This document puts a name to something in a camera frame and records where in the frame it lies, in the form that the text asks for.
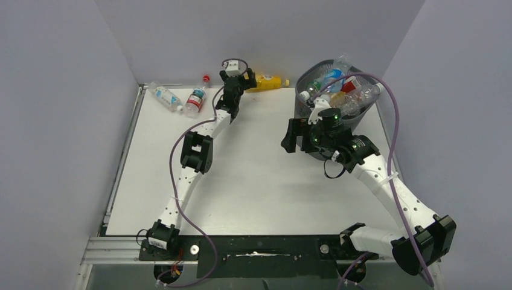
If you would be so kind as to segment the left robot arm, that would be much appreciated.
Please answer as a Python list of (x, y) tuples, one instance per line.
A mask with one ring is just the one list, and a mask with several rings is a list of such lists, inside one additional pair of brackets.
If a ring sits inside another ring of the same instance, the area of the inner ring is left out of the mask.
[(197, 183), (213, 164), (214, 140), (238, 115), (244, 92), (257, 86), (256, 76), (251, 68), (236, 75), (221, 71), (220, 76), (223, 87), (215, 94), (220, 98), (212, 105), (213, 116), (193, 125), (177, 140), (183, 142), (178, 177), (174, 175), (172, 166), (178, 143), (171, 148), (169, 166), (173, 196), (157, 221), (147, 230), (146, 241), (152, 247), (175, 252), (179, 247), (179, 233), (183, 222), (189, 223), (200, 234), (205, 234), (185, 214), (185, 208)]

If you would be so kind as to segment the green tinted bottle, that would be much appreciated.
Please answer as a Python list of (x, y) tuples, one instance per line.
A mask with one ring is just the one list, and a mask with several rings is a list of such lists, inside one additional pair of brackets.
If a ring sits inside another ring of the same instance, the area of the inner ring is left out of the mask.
[(299, 93), (302, 99), (306, 102), (312, 102), (318, 96), (318, 92), (322, 88), (322, 82), (320, 80), (314, 80), (308, 83), (306, 88)]

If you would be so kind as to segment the clear crushed bottle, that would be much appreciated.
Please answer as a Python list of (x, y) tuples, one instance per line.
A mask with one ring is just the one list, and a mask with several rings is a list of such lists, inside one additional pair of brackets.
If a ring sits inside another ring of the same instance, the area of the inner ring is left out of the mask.
[(378, 98), (385, 87), (381, 83), (375, 85), (363, 85), (359, 89), (348, 93), (345, 96), (345, 103), (341, 106), (344, 118), (353, 118), (360, 115), (360, 112), (371, 106)]

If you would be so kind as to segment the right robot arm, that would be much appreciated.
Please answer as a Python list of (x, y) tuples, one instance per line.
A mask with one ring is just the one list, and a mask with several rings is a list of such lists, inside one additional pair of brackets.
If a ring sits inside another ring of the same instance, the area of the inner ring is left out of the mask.
[(316, 122), (289, 119), (281, 147), (288, 153), (297, 148), (317, 152), (325, 160), (341, 164), (395, 220), (399, 228), (396, 233), (364, 223), (342, 231), (339, 248), (345, 257), (354, 258), (361, 252), (392, 257), (404, 272), (416, 276), (449, 252), (456, 222), (449, 215), (438, 215), (405, 186), (396, 172), (387, 171), (378, 147), (368, 137), (353, 134), (339, 109), (321, 110)]

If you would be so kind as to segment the grey mesh waste bin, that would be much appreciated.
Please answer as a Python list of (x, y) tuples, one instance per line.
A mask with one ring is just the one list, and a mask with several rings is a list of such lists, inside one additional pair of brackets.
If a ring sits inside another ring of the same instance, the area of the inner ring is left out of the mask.
[[(327, 71), (330, 69), (333, 59), (331, 60), (323, 60), (322, 62), (319, 62), (309, 70), (307, 70), (297, 81), (296, 83), (296, 100), (295, 100), (295, 118), (309, 118), (312, 110), (313, 110), (313, 102), (312, 101), (304, 101), (302, 97), (299, 95), (301, 91), (303, 91), (308, 83), (314, 80), (320, 80), (322, 77), (327, 73)], [(360, 70), (352, 65), (352, 67), (349, 70), (348, 74), (353, 73), (359, 73)], [(379, 83), (378, 81), (367, 77), (367, 76), (355, 76), (358, 81), (360, 82), (361, 86), (363, 85), (375, 85), (376, 83)], [(364, 110), (360, 112), (360, 115), (353, 118), (344, 118), (345, 124), (352, 128), (352, 130), (355, 130), (357, 125), (360, 123), (360, 121), (363, 119), (363, 116), (366, 114), (366, 112), (371, 107), (367, 107)]]

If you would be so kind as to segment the amber tea bottle red label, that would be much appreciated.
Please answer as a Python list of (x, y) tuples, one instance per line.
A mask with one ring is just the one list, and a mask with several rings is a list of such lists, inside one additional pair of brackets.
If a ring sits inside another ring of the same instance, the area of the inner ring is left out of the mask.
[(360, 87), (361, 84), (356, 77), (349, 77), (344, 82), (340, 91), (334, 92), (330, 95), (330, 106), (333, 108), (338, 108), (344, 105), (349, 99), (348, 94), (356, 91)]

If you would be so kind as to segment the yellow juice bottle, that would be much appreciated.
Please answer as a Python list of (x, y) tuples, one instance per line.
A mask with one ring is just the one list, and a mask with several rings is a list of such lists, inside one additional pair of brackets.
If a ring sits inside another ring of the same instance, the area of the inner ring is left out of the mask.
[(280, 76), (272, 76), (265, 74), (256, 74), (256, 87), (248, 89), (247, 92), (270, 91), (274, 89), (288, 88), (290, 86), (289, 79), (283, 79)]

